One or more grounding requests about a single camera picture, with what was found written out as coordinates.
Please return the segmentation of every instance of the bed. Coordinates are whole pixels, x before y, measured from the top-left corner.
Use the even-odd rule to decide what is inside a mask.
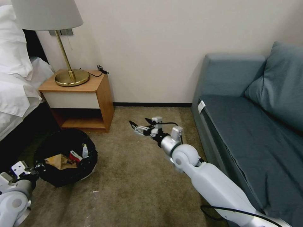
[[[18,31],[12,10],[0,6],[0,172],[27,146],[35,125],[52,120],[38,91],[52,67],[36,32]]]

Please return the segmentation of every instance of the table lamp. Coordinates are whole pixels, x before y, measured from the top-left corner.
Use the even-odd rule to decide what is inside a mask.
[[[83,24],[83,20],[74,0],[11,0],[20,26],[27,30],[55,30],[58,43],[68,70],[55,77],[60,86],[77,86],[89,80],[89,73],[72,69],[66,56],[59,31],[75,28]]]

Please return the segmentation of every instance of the nightstand drawer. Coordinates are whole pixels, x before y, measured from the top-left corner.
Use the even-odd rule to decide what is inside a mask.
[[[43,92],[43,95],[50,108],[100,108],[93,92]]]

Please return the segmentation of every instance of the baseboard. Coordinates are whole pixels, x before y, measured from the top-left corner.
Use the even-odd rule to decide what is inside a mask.
[[[191,107],[187,102],[114,102],[114,106],[122,107]]]

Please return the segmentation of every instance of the brass lamp base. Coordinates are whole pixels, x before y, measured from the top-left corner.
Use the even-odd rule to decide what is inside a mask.
[[[65,70],[56,75],[55,81],[63,87],[72,87],[84,84],[89,80],[89,73],[85,70],[73,69],[71,72]]]

